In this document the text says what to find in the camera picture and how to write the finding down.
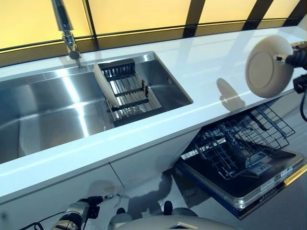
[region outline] faucet spout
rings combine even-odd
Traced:
[[[81,68],[80,63],[80,52],[77,47],[77,43],[75,41],[75,38],[71,32],[73,30],[72,24],[69,20],[69,17],[66,13],[65,6],[62,2],[62,0],[51,0],[54,14],[57,19],[57,24],[59,31],[62,31],[62,40],[65,42],[65,45],[68,50],[69,57],[71,59],[76,60],[76,63],[78,67]]]

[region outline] dishwasher rack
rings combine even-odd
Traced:
[[[209,161],[225,179],[231,179],[249,170],[260,175],[270,168],[261,161],[287,146],[287,137],[294,134],[270,107],[256,108],[204,126],[189,144],[184,160],[199,154]]]
[[[115,126],[161,112],[162,106],[154,92],[135,71],[133,59],[98,65],[119,103],[119,108],[116,108],[106,100]]]

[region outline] white countertop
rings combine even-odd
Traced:
[[[154,51],[193,100],[181,108],[120,126],[0,165],[0,203],[178,136],[230,112],[220,101],[216,81],[228,82],[246,108],[264,102],[245,82],[245,63],[254,45],[269,35],[290,43],[307,40],[299,27],[214,34],[84,53],[81,61]],[[56,57],[0,68],[0,77],[73,63]],[[295,69],[293,78],[305,73]],[[292,82],[283,94],[293,90]]]

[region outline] open dishwasher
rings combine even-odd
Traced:
[[[306,171],[302,154],[282,150],[294,133],[262,104],[204,126],[176,167],[243,219]]]

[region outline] white plate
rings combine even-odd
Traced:
[[[259,97],[270,98],[288,85],[293,67],[276,61],[275,55],[293,54],[286,39],[273,35],[259,41],[251,51],[245,67],[245,78],[250,90]]]
[[[93,71],[96,78],[96,81],[105,95],[106,99],[109,101],[112,107],[119,107],[118,101],[112,91],[110,83],[106,80],[105,76],[102,74],[102,71],[97,63],[93,65]]]

